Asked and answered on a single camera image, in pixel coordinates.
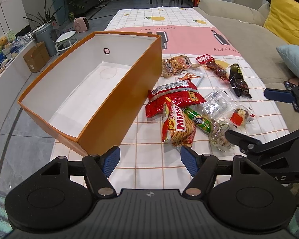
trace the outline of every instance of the potted plant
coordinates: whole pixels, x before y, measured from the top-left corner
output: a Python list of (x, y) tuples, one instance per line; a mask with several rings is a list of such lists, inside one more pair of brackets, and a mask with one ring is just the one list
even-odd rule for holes
[(44, 12), (45, 12), (45, 15), (44, 17), (40, 14), (40, 12), (37, 12), (37, 16), (33, 15), (33, 14), (30, 14), (30, 13), (26, 13), (34, 18), (28, 18), (28, 17), (23, 17), (27, 20), (30, 20), (32, 22), (36, 22), (38, 23), (40, 26), (41, 25), (44, 25), (45, 23), (48, 23), (48, 22), (52, 22), (53, 20), (55, 20), (55, 17), (54, 15), (62, 8), (62, 6), (60, 8), (58, 8), (52, 15), (51, 15), (51, 8), (53, 6), (53, 4), (55, 3), (56, 0), (53, 1), (53, 3), (51, 4), (50, 8), (49, 9), (46, 9), (46, 0), (44, 2)]

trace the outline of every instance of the light blue pillow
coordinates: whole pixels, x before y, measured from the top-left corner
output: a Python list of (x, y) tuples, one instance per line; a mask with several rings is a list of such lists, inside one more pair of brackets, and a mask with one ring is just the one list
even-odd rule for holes
[(287, 67), (299, 78), (299, 46), (283, 45), (277, 51)]

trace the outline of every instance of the beige sofa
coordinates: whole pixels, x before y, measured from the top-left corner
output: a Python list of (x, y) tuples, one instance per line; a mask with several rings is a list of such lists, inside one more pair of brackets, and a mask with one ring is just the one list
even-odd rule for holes
[[(221, 0), (200, 0), (194, 7), (209, 20), (240, 52), (267, 88), (285, 89), (283, 82), (294, 77), (276, 47), (286, 44), (263, 27), (269, 3), (254, 10)], [(299, 129), (299, 113), (291, 104), (276, 102), (290, 132)]]

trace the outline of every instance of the small white stool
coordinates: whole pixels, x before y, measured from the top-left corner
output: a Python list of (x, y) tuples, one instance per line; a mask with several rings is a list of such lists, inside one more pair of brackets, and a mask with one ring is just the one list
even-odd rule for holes
[[(77, 43), (77, 41), (78, 40), (76, 37), (75, 30), (62, 34), (55, 42), (56, 43), (55, 48), (56, 48), (56, 52), (57, 52), (56, 54), (60, 55), (61, 51), (68, 50), (73, 45), (75, 45)], [(66, 48), (63, 48), (63, 49), (58, 49), (61, 45), (65, 45), (67, 42), (69, 43), (69, 46), (67, 46)]]

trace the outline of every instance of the yellow pillow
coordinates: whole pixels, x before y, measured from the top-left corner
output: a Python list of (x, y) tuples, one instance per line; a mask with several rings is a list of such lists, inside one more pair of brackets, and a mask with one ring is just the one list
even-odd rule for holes
[(299, 3), (294, 0), (271, 0), (264, 27), (288, 44), (299, 46)]

